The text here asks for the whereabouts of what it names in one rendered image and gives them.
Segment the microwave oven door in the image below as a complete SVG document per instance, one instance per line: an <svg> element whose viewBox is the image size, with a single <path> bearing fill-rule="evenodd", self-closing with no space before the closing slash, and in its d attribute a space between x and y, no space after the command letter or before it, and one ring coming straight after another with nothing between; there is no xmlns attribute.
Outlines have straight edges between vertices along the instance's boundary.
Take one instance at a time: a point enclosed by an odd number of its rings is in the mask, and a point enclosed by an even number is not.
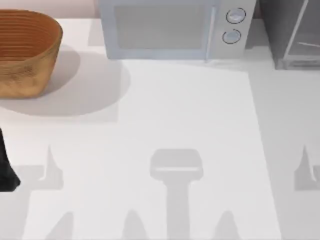
<svg viewBox="0 0 320 240"><path fill-rule="evenodd" d="M205 60L216 0L98 0L109 59Z"/></svg>

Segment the round microwave knob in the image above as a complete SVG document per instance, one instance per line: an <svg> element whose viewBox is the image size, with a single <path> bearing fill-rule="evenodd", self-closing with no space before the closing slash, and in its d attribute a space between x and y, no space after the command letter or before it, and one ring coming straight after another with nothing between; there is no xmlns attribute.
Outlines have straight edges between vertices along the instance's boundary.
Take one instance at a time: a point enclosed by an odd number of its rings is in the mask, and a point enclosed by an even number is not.
<svg viewBox="0 0 320 240"><path fill-rule="evenodd" d="M242 34L237 29L232 29L230 31L225 31L222 35L222 40L227 45L233 45L239 42L242 38Z"/></svg>
<svg viewBox="0 0 320 240"><path fill-rule="evenodd" d="M226 14L226 20L230 24L239 24L246 18L246 11L243 8L230 9Z"/></svg>

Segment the pale microwave oven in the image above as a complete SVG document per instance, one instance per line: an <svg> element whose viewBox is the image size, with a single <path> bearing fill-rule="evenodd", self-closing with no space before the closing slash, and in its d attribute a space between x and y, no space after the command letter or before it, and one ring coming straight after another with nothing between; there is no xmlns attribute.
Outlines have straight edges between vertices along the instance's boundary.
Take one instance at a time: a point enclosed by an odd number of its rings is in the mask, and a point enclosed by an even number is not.
<svg viewBox="0 0 320 240"><path fill-rule="evenodd" d="M236 59L242 56L246 47L256 1L257 0L216 0L209 61L216 59ZM244 9L246 11L246 17L241 23L230 24L226 20L226 14L229 10L235 8ZM222 40L223 33L233 29L241 32L240 41L235 44L224 43Z"/></svg>

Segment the brown wicker basket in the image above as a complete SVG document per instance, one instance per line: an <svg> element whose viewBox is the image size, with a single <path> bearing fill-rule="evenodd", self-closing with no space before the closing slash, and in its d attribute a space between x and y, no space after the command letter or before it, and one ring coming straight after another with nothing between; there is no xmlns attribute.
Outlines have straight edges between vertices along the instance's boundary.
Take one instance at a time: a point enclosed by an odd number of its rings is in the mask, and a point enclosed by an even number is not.
<svg viewBox="0 0 320 240"><path fill-rule="evenodd" d="M0 98L39 96L53 73L63 38L52 17L24 9L0 9Z"/></svg>

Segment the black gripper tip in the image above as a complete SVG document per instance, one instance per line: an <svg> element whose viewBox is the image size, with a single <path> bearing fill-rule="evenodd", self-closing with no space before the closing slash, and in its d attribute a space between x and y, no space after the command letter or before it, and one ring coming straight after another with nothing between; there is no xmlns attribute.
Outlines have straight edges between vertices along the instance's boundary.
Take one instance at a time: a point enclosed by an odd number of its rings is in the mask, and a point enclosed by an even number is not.
<svg viewBox="0 0 320 240"><path fill-rule="evenodd" d="M0 128L0 193L14 192L21 180L12 168L7 156L2 129Z"/></svg>

